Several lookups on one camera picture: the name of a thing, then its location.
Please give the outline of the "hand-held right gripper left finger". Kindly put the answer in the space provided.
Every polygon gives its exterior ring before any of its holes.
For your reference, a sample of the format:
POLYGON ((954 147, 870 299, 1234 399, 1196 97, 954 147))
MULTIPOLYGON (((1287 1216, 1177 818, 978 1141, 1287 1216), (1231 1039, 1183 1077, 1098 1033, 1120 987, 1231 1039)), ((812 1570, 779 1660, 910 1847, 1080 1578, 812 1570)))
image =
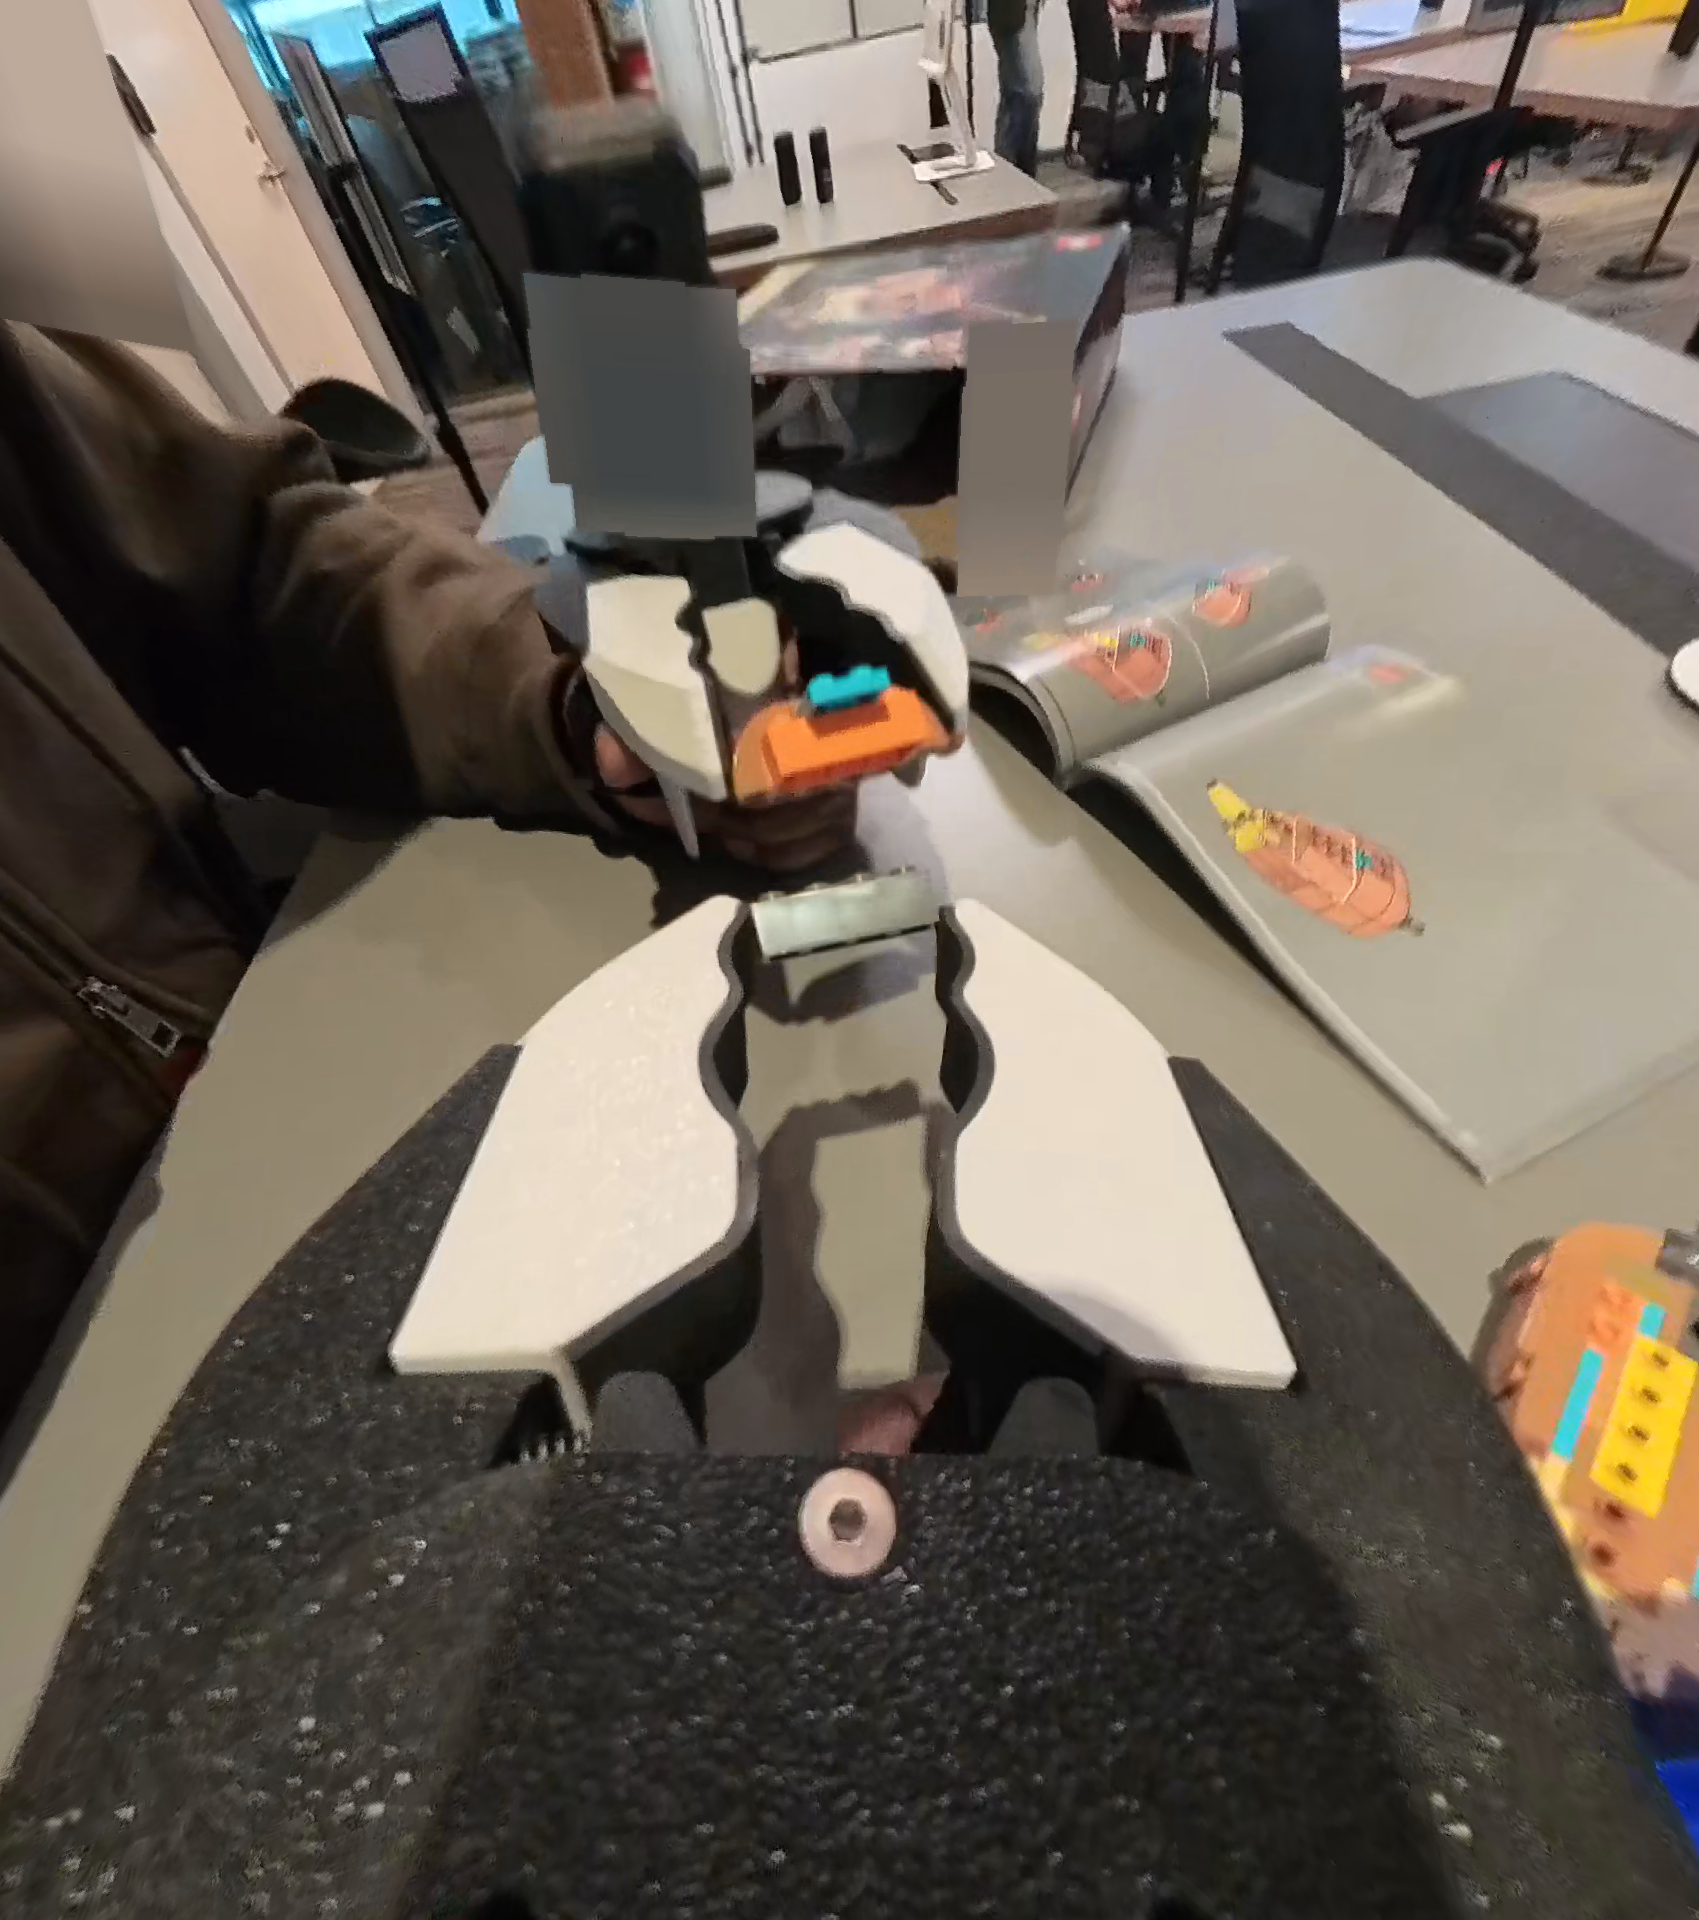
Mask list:
POLYGON ((747 909, 714 897, 523 1036, 395 1325, 400 1377, 550 1373, 575 1410, 658 1373, 693 1418, 763 1297, 747 909))

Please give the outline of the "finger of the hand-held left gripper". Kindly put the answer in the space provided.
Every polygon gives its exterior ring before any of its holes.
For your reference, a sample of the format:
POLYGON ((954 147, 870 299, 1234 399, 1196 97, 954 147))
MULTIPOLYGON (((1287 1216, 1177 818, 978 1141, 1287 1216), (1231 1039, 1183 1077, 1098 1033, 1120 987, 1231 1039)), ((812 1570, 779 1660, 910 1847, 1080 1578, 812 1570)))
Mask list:
POLYGON ((970 726, 970 657, 934 566, 864 523, 812 523, 772 545, 772 608, 792 639, 795 670, 779 706, 803 722, 870 719, 876 695, 847 681, 886 673, 930 715, 925 751, 958 751, 970 726), (836 700, 819 700, 824 679, 836 700))
POLYGON ((694 800, 731 799, 731 759, 689 609, 693 584, 680 572, 584 586, 584 675, 596 707, 653 771, 682 848, 698 858, 694 800))

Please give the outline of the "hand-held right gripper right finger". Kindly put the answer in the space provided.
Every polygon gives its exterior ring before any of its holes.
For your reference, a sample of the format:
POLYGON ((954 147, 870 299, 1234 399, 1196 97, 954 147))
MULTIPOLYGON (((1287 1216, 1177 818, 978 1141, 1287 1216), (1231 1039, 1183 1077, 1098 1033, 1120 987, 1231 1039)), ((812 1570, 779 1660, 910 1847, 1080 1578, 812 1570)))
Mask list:
POLYGON ((954 1146, 939 1223, 1098 1358, 1290 1387, 1296 1358, 1163 1045, 978 898, 939 927, 954 1146))

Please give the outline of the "orange and teal brick assembly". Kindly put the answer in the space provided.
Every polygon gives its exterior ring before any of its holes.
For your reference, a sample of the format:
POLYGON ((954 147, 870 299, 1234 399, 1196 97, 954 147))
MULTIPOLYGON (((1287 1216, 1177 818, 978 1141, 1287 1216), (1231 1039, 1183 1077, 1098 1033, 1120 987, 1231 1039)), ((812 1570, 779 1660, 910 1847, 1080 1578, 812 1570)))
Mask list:
POLYGON ((742 726, 731 795, 778 804, 896 775, 959 746, 959 731, 910 683, 881 666, 819 673, 772 700, 742 726))

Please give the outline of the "printed cardboard toy box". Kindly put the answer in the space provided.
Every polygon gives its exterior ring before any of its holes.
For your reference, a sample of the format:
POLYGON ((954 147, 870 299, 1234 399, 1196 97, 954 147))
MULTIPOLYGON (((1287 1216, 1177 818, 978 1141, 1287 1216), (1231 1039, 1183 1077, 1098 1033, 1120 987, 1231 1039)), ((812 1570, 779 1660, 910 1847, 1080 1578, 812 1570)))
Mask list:
POLYGON ((1012 239, 841 254, 750 291, 742 345, 756 445, 894 500, 958 487, 974 334, 986 346, 983 451, 1035 458, 1023 494, 1068 503, 1122 352, 1131 231, 1043 228, 1012 239))

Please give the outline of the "grey toy brick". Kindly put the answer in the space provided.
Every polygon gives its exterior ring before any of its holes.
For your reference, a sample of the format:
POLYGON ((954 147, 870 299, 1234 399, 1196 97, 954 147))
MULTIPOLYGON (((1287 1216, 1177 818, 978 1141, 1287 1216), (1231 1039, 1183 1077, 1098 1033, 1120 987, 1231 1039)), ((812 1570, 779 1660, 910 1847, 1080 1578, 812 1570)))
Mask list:
POLYGON ((772 963, 911 935, 934 927, 939 913, 934 881, 910 866, 763 894, 747 909, 772 963))

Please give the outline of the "person's left forearm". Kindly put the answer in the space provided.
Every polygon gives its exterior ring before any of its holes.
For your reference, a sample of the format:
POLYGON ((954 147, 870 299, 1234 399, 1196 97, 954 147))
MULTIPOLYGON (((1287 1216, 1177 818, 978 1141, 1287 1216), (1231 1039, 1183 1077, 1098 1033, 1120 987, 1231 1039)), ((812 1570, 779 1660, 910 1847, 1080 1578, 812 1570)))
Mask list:
POLYGON ((526 570, 361 495, 308 426, 209 419, 127 345, 0 319, 0 545, 225 791, 616 828, 526 570))

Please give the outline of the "grey desk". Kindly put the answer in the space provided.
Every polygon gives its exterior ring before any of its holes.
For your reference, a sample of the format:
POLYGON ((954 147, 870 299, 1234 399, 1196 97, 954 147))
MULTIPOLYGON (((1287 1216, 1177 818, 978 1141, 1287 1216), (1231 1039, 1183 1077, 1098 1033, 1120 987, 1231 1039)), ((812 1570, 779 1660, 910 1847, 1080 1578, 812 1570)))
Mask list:
MULTIPOLYGON (((1340 639, 1426 645, 1487 679, 1518 799, 1542 769, 1582 771, 1626 824, 1699 848, 1699 715, 1662 657, 1231 342, 1284 321, 1411 395, 1578 369, 1697 438, 1699 361, 1434 262, 1155 311, 1127 332, 1076 494, 1094 543, 1301 557, 1340 639)), ((1207 1060, 1459 1344, 1518 1240, 1699 1215, 1699 1069, 1479 1186, 1155 878, 1124 816, 1082 812, 983 730, 922 787, 876 791, 862 830, 877 862, 937 858, 1207 1060)), ((144 1448, 222 1325, 486 1045, 649 917, 644 870, 570 834, 344 822, 314 844, 0 1492, 0 1768, 144 1448)))

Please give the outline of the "person's left hand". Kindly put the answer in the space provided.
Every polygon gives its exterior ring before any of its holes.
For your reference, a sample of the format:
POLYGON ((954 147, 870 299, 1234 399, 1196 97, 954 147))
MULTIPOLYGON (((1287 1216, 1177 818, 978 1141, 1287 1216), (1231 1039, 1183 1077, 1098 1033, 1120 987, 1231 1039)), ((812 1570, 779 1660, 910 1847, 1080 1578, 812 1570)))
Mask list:
MULTIPOLYGON (((581 666, 570 666, 554 696, 574 769, 619 828, 688 848, 672 813, 660 775, 628 748, 596 706, 581 666)), ((823 791, 808 799, 746 806, 689 795, 689 818, 701 852, 772 875, 803 875, 849 852, 857 837, 860 799, 854 787, 823 791)))

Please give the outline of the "glass door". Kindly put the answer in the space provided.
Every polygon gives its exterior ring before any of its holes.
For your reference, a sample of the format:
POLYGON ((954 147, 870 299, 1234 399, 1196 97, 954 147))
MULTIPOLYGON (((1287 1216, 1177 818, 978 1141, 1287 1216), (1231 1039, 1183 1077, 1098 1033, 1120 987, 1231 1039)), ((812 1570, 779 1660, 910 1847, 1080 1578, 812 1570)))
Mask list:
POLYGON ((413 145, 373 36, 425 6, 191 6, 304 220, 335 231, 344 301, 372 307, 369 262, 412 305, 413 352, 453 399, 526 387, 493 272, 413 145))

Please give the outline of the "grey background table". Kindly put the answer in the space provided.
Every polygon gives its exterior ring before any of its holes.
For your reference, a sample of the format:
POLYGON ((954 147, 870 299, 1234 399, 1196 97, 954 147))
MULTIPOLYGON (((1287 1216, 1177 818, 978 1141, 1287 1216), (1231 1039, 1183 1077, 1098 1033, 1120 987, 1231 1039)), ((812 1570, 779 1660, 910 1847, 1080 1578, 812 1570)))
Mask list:
POLYGON ((836 151, 836 195, 808 190, 784 203, 775 166, 750 166, 706 190, 710 236, 772 228, 763 246, 714 259, 721 284, 747 288, 778 267, 857 252, 925 250, 959 239, 1002 239, 1052 228, 1057 195, 1029 175, 991 165, 951 179, 918 179, 900 145, 836 151))

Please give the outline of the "black round chair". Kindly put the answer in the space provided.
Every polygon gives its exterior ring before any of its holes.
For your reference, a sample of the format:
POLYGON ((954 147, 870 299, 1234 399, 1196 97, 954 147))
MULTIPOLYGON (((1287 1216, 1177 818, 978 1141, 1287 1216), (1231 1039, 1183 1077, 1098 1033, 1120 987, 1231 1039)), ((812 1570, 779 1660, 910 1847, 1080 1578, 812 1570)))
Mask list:
POLYGON ((352 380, 314 380, 278 407, 278 419, 310 429, 344 486, 384 482, 430 466, 430 435, 380 391, 352 380))

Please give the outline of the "white stand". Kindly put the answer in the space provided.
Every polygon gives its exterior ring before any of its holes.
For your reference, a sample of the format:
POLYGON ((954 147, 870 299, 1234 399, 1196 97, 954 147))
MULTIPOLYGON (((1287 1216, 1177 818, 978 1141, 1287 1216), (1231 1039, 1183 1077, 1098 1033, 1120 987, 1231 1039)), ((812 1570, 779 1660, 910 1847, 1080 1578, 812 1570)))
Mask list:
POLYGON ((974 124, 970 3, 925 3, 918 72, 922 73, 937 124, 925 142, 904 151, 911 178, 918 183, 943 186, 990 171, 994 157, 978 142, 974 124))

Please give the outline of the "grey instruction booklet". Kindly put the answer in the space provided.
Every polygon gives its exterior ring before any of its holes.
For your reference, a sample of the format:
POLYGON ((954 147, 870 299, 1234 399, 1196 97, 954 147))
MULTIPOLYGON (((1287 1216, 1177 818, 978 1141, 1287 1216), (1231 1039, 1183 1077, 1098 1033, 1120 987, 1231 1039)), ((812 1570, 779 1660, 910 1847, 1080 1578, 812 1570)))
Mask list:
POLYGON ((1495 1179, 1699 1065, 1699 845, 1655 845, 1290 559, 968 594, 974 695, 1110 793, 1296 1003, 1495 1179))

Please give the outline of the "person's brown jacket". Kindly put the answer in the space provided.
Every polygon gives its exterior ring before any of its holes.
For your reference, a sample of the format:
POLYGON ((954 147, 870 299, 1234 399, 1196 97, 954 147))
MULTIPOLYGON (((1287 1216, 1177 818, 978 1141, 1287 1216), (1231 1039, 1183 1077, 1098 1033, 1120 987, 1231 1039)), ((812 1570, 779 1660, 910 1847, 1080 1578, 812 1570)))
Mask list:
POLYGON ((0 1475, 249 959, 208 804, 0 537, 0 1475))

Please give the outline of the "black office chair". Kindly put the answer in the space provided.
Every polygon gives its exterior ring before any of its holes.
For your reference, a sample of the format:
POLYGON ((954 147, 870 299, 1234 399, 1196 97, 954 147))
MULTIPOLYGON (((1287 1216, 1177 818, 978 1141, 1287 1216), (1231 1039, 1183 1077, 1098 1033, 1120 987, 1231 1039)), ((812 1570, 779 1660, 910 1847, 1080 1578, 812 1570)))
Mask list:
POLYGON ((1479 276, 1526 284, 1541 220, 1491 190, 1491 175, 1536 142, 1524 105, 1387 108, 1387 132, 1414 171, 1387 236, 1387 258, 1443 258, 1479 276))
POLYGON ((1237 65, 1241 145, 1202 291, 1253 291, 1378 264, 1390 218, 1347 211, 1340 3, 1222 6, 1237 65))

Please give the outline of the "orange brick model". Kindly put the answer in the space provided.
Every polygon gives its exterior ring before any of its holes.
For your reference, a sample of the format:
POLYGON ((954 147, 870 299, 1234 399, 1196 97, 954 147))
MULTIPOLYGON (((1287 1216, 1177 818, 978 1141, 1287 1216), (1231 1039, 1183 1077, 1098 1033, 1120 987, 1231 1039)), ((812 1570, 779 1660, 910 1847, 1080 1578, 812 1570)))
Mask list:
POLYGON ((1479 1373, 1626 1690, 1699 1706, 1699 1223, 1516 1249, 1479 1373))

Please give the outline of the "wooden table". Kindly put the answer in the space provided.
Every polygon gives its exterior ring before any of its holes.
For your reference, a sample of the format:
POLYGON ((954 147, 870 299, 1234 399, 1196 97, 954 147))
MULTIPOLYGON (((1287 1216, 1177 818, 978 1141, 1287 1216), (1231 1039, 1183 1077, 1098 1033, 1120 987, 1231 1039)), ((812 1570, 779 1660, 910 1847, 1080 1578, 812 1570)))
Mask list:
MULTIPOLYGON (((1513 102, 1647 132, 1699 132, 1699 6, 1675 18, 1403 41, 1361 68, 1393 97, 1513 102)), ((1699 321, 1685 352, 1699 357, 1699 321)))

